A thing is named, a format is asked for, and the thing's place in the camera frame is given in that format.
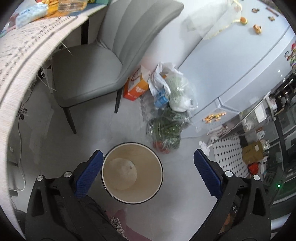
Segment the round beige trash bin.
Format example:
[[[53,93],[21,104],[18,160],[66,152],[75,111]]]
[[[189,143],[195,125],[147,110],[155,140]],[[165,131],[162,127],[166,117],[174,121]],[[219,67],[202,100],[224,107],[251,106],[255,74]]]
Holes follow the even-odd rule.
[[[104,157],[101,180],[115,200],[125,204],[141,204],[160,190],[164,170],[160,158],[140,143],[116,145]]]

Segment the clear bag of green vegetables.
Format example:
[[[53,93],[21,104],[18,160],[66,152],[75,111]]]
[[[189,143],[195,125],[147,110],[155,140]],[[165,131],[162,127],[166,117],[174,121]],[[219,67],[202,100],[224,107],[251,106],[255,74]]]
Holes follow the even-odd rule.
[[[147,124],[147,136],[159,152],[168,154],[180,147],[181,132],[191,125],[189,112],[179,113],[170,107],[161,109],[159,116]]]

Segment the white mesh bag on fridge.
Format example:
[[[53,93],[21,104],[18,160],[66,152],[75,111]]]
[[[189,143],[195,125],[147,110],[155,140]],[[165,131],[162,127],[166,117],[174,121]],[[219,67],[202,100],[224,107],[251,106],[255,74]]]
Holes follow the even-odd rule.
[[[185,19],[187,31],[209,40],[239,22],[242,9],[239,1],[205,1],[204,6]]]

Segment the blue white tissue pack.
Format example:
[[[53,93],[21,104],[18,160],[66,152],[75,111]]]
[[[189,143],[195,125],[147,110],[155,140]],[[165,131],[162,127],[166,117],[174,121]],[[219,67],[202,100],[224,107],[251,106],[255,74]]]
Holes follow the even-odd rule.
[[[48,4],[38,2],[34,6],[31,6],[28,9],[23,10],[16,17],[16,29],[20,29],[28,23],[31,23],[37,19],[46,16],[48,13],[48,9]]]

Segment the grey upholstered chair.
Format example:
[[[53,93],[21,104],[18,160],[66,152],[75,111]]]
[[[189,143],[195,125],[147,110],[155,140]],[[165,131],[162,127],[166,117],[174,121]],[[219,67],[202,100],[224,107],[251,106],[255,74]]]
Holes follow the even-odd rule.
[[[53,85],[73,133],[70,108],[122,89],[158,33],[180,15],[179,1],[115,1],[106,11],[94,43],[61,50],[52,56]]]

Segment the white plastic grocery bag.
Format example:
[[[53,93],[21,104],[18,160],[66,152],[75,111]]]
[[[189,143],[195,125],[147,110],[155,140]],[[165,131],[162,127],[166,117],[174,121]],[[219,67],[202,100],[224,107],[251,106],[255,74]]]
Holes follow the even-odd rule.
[[[172,63],[160,62],[148,84],[156,108],[168,105],[177,113],[198,108],[194,85]]]

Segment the white refrigerator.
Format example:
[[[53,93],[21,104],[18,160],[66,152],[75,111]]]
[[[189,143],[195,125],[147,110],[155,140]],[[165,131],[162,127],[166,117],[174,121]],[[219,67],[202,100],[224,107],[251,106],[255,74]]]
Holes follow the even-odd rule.
[[[238,117],[295,66],[295,33],[283,13],[262,1],[241,4],[247,24],[234,23],[201,40],[180,66],[198,102],[182,138],[205,135]]]

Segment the clear plastic water jug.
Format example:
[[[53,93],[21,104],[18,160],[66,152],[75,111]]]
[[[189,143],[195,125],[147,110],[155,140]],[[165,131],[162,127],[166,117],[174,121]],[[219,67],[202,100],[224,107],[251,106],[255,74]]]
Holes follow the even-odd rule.
[[[59,12],[77,12],[86,8],[88,0],[59,0]]]

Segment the brown cardboard box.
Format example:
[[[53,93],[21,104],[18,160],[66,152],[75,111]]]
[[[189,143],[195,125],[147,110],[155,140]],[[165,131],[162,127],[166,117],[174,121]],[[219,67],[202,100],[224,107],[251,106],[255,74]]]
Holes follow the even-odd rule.
[[[254,142],[242,149],[242,159],[246,165],[259,162],[264,158],[260,141]]]

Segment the orange white carton box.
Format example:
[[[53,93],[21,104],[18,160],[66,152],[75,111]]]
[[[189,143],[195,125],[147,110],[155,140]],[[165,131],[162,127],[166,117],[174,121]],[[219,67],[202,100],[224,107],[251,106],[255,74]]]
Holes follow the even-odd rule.
[[[148,81],[150,76],[151,72],[141,65],[128,78],[124,86],[123,97],[131,101],[135,101],[139,98],[149,89]]]

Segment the patterned pink tablecloth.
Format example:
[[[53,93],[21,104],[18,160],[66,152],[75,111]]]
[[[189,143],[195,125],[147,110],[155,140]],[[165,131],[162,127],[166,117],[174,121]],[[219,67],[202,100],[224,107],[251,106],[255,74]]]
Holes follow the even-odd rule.
[[[14,225],[15,209],[28,209],[34,176],[42,170],[42,145],[57,109],[51,82],[37,73],[59,47],[79,43],[79,28],[86,20],[39,20],[1,38],[1,208]]]

